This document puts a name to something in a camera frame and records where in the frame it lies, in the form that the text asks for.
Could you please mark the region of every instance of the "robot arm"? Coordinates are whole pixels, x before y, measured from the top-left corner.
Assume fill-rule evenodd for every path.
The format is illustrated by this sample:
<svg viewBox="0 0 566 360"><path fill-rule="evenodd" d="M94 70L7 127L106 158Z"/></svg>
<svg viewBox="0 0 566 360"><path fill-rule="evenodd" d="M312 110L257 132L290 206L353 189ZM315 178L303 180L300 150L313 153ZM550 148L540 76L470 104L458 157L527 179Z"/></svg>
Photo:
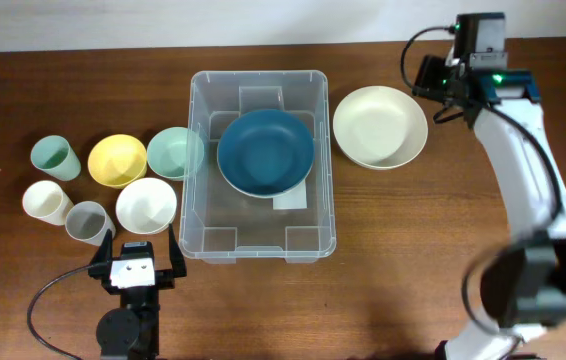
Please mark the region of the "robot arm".
<svg viewBox="0 0 566 360"><path fill-rule="evenodd" d="M566 189L547 144L541 106L527 99L516 99L503 100L496 108L528 129L552 160L561 188L563 211L547 227L547 232L551 240L566 239ZM494 113L482 110L474 123L474 133L483 144L496 173L511 238L513 241L525 241L550 217L554 198L549 175L529 141ZM499 336L496 335L498 323L488 316L485 309L479 310L477 316L479 321L492 327L493 333L487 333L470 322L457 338L445 344L444 354L440 355L442 359L500 359L516 348L517 342L527 343L548 330L539 323L516 324L508 330L516 336Z"/></svg>
<svg viewBox="0 0 566 360"><path fill-rule="evenodd" d="M474 312L463 282L471 322L442 342L442 360L505 359L521 343L566 320L566 189L543 129L540 97L529 71L508 70L505 16L465 14L455 25L431 28L455 35L447 59L426 56L412 93L444 104L442 123L463 116L483 144L507 210L512 244L497 254L481 278L483 308ZM452 107L462 113L440 119Z"/></svg>
<svg viewBox="0 0 566 360"><path fill-rule="evenodd" d="M122 245L120 257L112 256L112 233L90 262L89 275L101 281L110 295L120 296L120 307L101 318L96 340L103 360L154 360L159 353L159 291L174 288L174 279L187 276L183 253L168 227L171 269L154 268L154 250L147 241Z"/></svg>

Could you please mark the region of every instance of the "bowl rim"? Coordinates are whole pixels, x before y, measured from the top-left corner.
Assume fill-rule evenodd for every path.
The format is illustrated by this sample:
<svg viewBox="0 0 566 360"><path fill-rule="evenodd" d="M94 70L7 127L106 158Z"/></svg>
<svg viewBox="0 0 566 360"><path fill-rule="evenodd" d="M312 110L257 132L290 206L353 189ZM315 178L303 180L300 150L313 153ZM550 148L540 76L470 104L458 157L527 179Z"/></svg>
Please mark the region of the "bowl rim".
<svg viewBox="0 0 566 360"><path fill-rule="evenodd" d="M277 111L277 112L281 112L284 113L288 116L293 117L295 120L301 121L300 119L298 119L296 116L284 111L284 110L279 110L279 109L260 109L260 110L254 110L254 111L250 111L248 113L245 113L241 116L239 116L238 118L236 118L234 121L232 121L232 123L227 127L227 129L223 132L223 135L225 135L227 133L227 130L236 123L237 120L239 120L240 118L242 118L243 116L247 115L247 114L252 114L255 112L262 112L262 111ZM285 195L287 193L289 193L290 191L294 190L297 186L299 186L303 181L305 181L305 179L307 179L308 175L310 174L310 172L312 171L312 167L314 167L314 162L315 162L315 153L316 153L316 148L315 148L315 144L314 144L314 137L312 136L312 134L310 134L309 130L308 130L308 134L310 135L310 139L312 142L312 150L313 150L313 155L312 155L312 162L310 163L309 168L307 169L307 172L305 173L305 175L303 175L303 177L301 177L301 179L299 181L297 181L294 185L290 186L289 188L278 192L278 193L274 193L274 194L268 194L268 195L258 195L258 194L254 194L248 191L245 191L243 189L238 188L236 185L234 185L231 181L228 180L228 178L225 176L225 173L223 172L223 168L221 167L221 163L220 163L220 157L219 157L219 153L221 150L221 141L223 140L223 135L221 135L221 138L219 139L218 142L218 146L216 148L216 164L219 168L219 172L221 173L221 175L223 176L223 179L225 179L225 181L230 184L230 186L232 186L234 189L236 189L237 191L239 191L240 193L243 193L247 196L250 197L254 197L254 198L258 198L258 199L272 199L278 196L282 196Z"/></svg>
<svg viewBox="0 0 566 360"><path fill-rule="evenodd" d="M339 148L341 149L341 151L343 152L343 154L345 154L345 156L352 160L354 163L356 163L357 165L363 166L365 168L368 169L372 169L372 170L391 170L391 169L396 169L400 166L403 166L409 162L411 162L412 160L414 160L417 156L419 156L419 154L421 154L421 152L423 151L423 149L425 148L425 144L427 143L427 138L429 135L429 128L428 128L428 124L427 124L427 117L425 116L425 112L423 111L423 109L421 108L421 106L414 100L414 98L412 98L411 96L407 95L406 93L404 93L401 90L398 90L396 88L390 87L390 86L383 86L383 85L372 85L372 86L364 86L362 88L358 88L354 91L352 91L351 93L347 94L347 96L345 96L343 98L343 100L341 100L341 102L339 102L339 105L336 107L336 110L334 110L334 115L332 116L332 122L333 122L333 127L336 128L337 126L337 120L338 120L338 114L339 114L339 108L341 109L341 111L343 111L341 105L343 105L343 103L349 98L351 99L353 96L356 95L356 93L360 93L360 92L364 92L364 91L373 91L374 89L378 89L378 90L382 90L382 91L387 91L390 90L392 93L397 94L397 96L403 97L404 99L410 101L412 104L414 104L416 106L417 109L419 109L419 116L418 116L418 120L421 120L424 124L425 124L425 132L424 132L424 136L423 136L423 142L421 144L421 146L419 147L418 151L415 152L415 154L410 157L408 160L400 163L400 164L396 164L396 165L392 165L392 166L376 166L376 165L371 165L368 163L364 163L360 160L355 159L354 157L352 157L344 148L343 146L341 146L341 141L339 141L339 136L337 135L336 131L334 131L334 138L336 139L336 143L339 145Z"/></svg>
<svg viewBox="0 0 566 360"><path fill-rule="evenodd" d="M41 143L43 142L43 140L48 140L48 139L61 139L63 140L63 145L65 145L67 147L67 153L65 154L65 157L63 158L63 160L59 161L58 164L52 166L52 167L42 167L36 164L36 162L34 162L34 152L36 150L37 146L40 146ZM38 170L42 170L42 171L50 171L50 170L54 170L56 168L61 167L61 165L63 165L63 163L65 162L65 160L67 160L70 157L70 151L72 151L72 147L70 146L70 143L67 141L66 138L64 138L61 135L48 135L48 136L44 136L41 139L39 139L39 141L36 142L36 144L34 144L34 146L32 146L32 150L30 151L30 162L32 163L32 165L34 165L35 168L37 168Z"/></svg>
<svg viewBox="0 0 566 360"><path fill-rule="evenodd" d="M173 126L173 127L170 127L170 128L163 129L163 130L159 131L156 135L154 135L154 137L152 137L152 140L150 140L150 143L147 145L147 164L150 166L150 169L152 169L152 171L154 171L154 173L155 173L156 175L160 176L160 177L163 177L163 178L166 178L166 179L169 179L169 180L174 180L174 181L182 181L182 180L185 179L185 177L188 175L188 172L187 172L187 171L184 171L184 172L183 172L183 175L181 175L181 176L167 176L167 175L163 175L163 174L160 173L159 171L156 171L155 166L152 165L152 161L150 160L150 159L151 159L151 157L150 157L150 151L151 151L151 149L152 149L153 147L156 147L156 146L157 146L157 145L156 145L156 142L155 142L154 140L155 140L159 135L161 135L161 134L163 134L163 133L167 133L167 132L169 132L169 131L175 131L175 130L178 130L179 132L183 132L182 130L185 130L185 141L186 141L185 144L186 144L186 146L185 146L185 150L184 150L184 151L185 151L185 154L186 154L186 158L185 158L186 165L187 165L187 161L189 160L189 159L187 158L187 139L188 139L188 135L190 134L190 132L191 132L192 134L196 135L196 138L197 138L197 140L198 140L198 143L201 144L201 146L203 147L203 151L205 151L205 144L203 143L203 140L201 140L200 136L199 136L197 133L195 133L194 131L192 131L192 130L186 128L186 127ZM205 155L202 154L201 157L200 157L200 159L198 159L198 164L197 164L197 166L196 166L197 169L198 169L198 168L201 166L201 164L203 163L203 158L204 158L204 157L205 157Z"/></svg>
<svg viewBox="0 0 566 360"><path fill-rule="evenodd" d="M126 221L122 221L121 220L121 211L122 211L122 204L121 204L121 199L126 196L127 194L130 193L130 189L134 189L134 184L137 184L136 186L141 186L143 183L145 182L152 182L155 183L154 186L161 186L161 187L165 187L165 189L169 189L169 195L171 197L174 197L174 211L173 214L170 218L170 220L168 220L167 223L162 224L160 227L158 227L155 230L149 231L149 232L139 232L139 231L134 231L132 229L130 229L128 226L126 226ZM167 182L165 182L164 180L158 179L158 178L154 178L154 177L146 177L146 178L141 178L141 179L137 179L135 181L133 181L129 186L125 187L125 189L123 189L123 191L121 191L121 193L119 194L119 196L116 199L116 206L115 206L115 213L116 213L116 219L119 221L119 224L121 224L121 226L123 226L123 228L133 234L138 234L138 235L152 235L152 234L156 234L159 233L163 230L165 230L165 228L174 221L175 217L176 217L176 212L178 210L179 207L179 199L178 196L176 195L176 191L172 188L172 186L170 184L168 184Z"/></svg>
<svg viewBox="0 0 566 360"><path fill-rule="evenodd" d="M36 215L30 213L29 211L27 211L27 208L25 207L25 197L28 195L28 193L30 192L30 190L32 190L32 188L34 186L41 186L43 184L52 184L55 192L58 192L58 193L61 194L61 200L59 201L59 204L56 205L54 210L52 210L49 214L42 215L42 216L36 216ZM56 182L54 182L52 180L39 180L39 181L37 181L37 182L33 183L32 185L27 187L27 189L23 193L23 196L21 197L21 206L23 207L23 211L25 211L25 213L27 215L29 215L29 216L31 216L35 219L44 219L44 218L54 214L55 212L57 212L61 208L61 206L63 205L63 197L64 196L67 196L67 195L64 195L63 188L61 188L61 185L57 184Z"/></svg>
<svg viewBox="0 0 566 360"><path fill-rule="evenodd" d="M142 156L145 158L144 162L143 162L143 166L141 167L141 170L134 175L134 177L124 183L120 183L120 184L112 184L112 183L106 183L104 181L101 181L100 179L97 179L96 176L94 176L94 173L92 172L92 168L95 166L94 162L96 160L93 160L94 157L94 151L99 147L99 146L103 146L103 142L111 140L112 138L115 137L122 137L122 138L126 138L129 140L132 140L132 142L136 142L137 144L141 145L141 148L143 149L143 151L141 152ZM87 171L90 174L90 176L92 177L92 179L94 179L94 181L96 181L97 183L103 185L103 186L108 186L108 187L112 187L115 189L121 189L126 187L127 185L131 184L132 182L138 180L141 176L143 176L143 174L145 174L145 172L147 171L147 149L145 148L145 145L143 145L143 143L141 142L141 140L135 138L132 135L127 135L127 134L114 134L114 135L110 135L110 136L106 136L103 139L101 139L98 143L96 143L96 145L94 145L94 147L92 148L92 150L90 150L90 155L88 155L87 157Z"/></svg>

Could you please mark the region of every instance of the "white cup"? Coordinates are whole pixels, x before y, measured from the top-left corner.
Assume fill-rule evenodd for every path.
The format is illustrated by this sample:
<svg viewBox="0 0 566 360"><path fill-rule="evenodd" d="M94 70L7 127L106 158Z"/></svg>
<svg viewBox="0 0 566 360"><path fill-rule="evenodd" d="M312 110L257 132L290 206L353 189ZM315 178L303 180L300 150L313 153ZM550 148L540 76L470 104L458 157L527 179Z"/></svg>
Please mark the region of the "white cup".
<svg viewBox="0 0 566 360"><path fill-rule="evenodd" d="M52 225L65 224L65 218L73 206L70 198L54 181L35 182L23 194L25 213Z"/></svg>
<svg viewBox="0 0 566 360"><path fill-rule="evenodd" d="M103 206L94 201L74 205L67 214L65 230L72 238L96 246L101 245L108 230L112 231L112 239L116 235L112 219Z"/></svg>
<svg viewBox="0 0 566 360"><path fill-rule="evenodd" d="M128 185L116 200L116 217L130 232L159 233L174 221L176 193L163 180L143 178Z"/></svg>

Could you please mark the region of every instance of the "gray cup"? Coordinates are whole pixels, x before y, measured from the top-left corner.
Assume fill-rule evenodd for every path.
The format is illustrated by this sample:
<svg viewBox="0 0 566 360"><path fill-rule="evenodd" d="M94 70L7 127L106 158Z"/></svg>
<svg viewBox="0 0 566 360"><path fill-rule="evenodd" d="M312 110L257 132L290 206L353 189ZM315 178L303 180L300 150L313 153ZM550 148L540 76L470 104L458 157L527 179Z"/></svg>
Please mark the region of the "gray cup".
<svg viewBox="0 0 566 360"><path fill-rule="evenodd" d="M116 235L112 219L94 201L76 204L67 214L65 230L72 238L96 246L101 245L108 230L112 230L112 239Z"/></svg>
<svg viewBox="0 0 566 360"><path fill-rule="evenodd" d="M39 140L30 154L32 165L55 178L69 181L79 176L81 162L65 138L57 135Z"/></svg>

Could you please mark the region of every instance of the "clear cup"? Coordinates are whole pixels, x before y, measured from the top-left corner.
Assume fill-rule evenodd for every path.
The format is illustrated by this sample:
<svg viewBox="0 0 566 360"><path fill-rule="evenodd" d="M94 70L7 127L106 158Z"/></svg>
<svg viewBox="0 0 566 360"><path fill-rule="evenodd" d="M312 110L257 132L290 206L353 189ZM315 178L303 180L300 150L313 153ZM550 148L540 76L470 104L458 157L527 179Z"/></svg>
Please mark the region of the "clear cup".
<svg viewBox="0 0 566 360"><path fill-rule="evenodd" d="M65 230L72 238L86 244L100 246L108 230L112 238L116 235L116 227L101 204L84 201L74 205L67 214Z"/></svg>

